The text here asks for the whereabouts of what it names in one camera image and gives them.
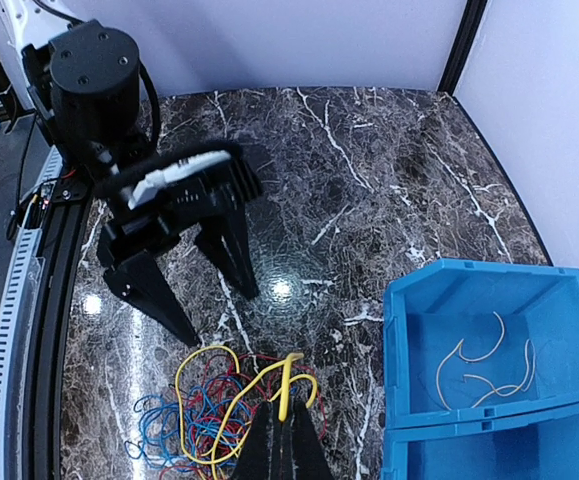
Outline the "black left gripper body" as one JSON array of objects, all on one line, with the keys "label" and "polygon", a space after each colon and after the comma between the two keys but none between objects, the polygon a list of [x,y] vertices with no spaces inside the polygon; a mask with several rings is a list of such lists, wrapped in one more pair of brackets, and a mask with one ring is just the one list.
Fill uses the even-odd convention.
[{"label": "black left gripper body", "polygon": [[[231,159],[169,185],[152,200],[129,209],[129,196],[146,174],[218,150],[226,150]],[[245,207],[261,194],[261,182],[236,142],[206,142],[140,161],[95,184],[94,195],[107,200],[113,212],[113,221],[99,239],[100,264],[106,269],[116,267],[143,250],[152,255],[165,253],[184,230],[202,219]]]}]

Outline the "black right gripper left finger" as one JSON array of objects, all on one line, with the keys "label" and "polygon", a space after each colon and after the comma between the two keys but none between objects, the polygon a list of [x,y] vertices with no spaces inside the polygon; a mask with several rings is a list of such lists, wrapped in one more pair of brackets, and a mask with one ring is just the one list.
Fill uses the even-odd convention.
[{"label": "black right gripper left finger", "polygon": [[231,474],[232,480],[281,479],[282,424],[279,402],[262,403]]}]

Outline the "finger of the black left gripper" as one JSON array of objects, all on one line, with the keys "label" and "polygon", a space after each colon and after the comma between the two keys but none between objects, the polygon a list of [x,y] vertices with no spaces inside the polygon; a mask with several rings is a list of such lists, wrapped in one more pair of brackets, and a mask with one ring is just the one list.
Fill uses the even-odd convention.
[{"label": "finger of the black left gripper", "polygon": [[191,320],[149,252],[141,251],[107,268],[103,278],[115,296],[158,321],[185,345],[200,343]]},{"label": "finger of the black left gripper", "polygon": [[244,206],[202,219],[195,245],[242,296],[252,300],[259,295]]}]

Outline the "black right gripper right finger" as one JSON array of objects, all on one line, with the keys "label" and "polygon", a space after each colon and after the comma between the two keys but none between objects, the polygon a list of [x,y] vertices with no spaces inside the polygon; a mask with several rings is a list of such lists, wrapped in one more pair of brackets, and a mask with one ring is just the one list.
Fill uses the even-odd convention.
[{"label": "black right gripper right finger", "polygon": [[306,404],[293,400],[281,427],[281,478],[333,480]]}]

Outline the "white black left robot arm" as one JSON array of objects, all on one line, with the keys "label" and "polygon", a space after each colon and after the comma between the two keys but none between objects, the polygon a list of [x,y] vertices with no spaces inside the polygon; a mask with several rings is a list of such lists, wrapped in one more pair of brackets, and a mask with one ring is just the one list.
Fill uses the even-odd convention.
[{"label": "white black left robot arm", "polygon": [[245,207],[262,185],[242,147],[212,140],[159,153],[158,95],[129,34],[42,1],[2,7],[46,139],[111,211],[97,247],[105,283],[197,345],[156,259],[197,227],[196,247],[244,297],[258,295]]}]

